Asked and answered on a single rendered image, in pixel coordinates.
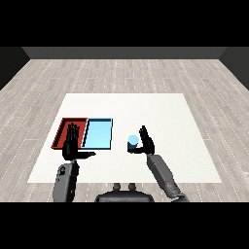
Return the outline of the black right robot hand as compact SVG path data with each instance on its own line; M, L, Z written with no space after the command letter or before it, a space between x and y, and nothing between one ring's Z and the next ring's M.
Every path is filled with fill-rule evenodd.
M134 154L153 155L155 153L155 144L144 125L139 129L139 134L142 141L142 147L130 149L129 151Z

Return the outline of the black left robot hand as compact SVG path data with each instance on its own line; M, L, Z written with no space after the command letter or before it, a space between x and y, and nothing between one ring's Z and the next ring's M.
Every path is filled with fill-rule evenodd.
M65 160L85 160L95 156L95 152L79 152L78 138L80 128L71 123L67 128L66 139L62 146L62 156Z

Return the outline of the light blue shallow open box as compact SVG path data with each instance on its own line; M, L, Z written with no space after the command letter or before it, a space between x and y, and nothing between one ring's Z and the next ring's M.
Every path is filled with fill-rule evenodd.
M111 118L89 118L82 137L82 150L110 150L113 120Z

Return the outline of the dark grey robot body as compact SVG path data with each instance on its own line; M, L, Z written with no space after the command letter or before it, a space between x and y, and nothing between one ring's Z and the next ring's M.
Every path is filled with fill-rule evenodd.
M134 183L128 184L128 190L122 191L121 184L115 183L113 190L98 195L95 202L154 202L151 195L138 192Z

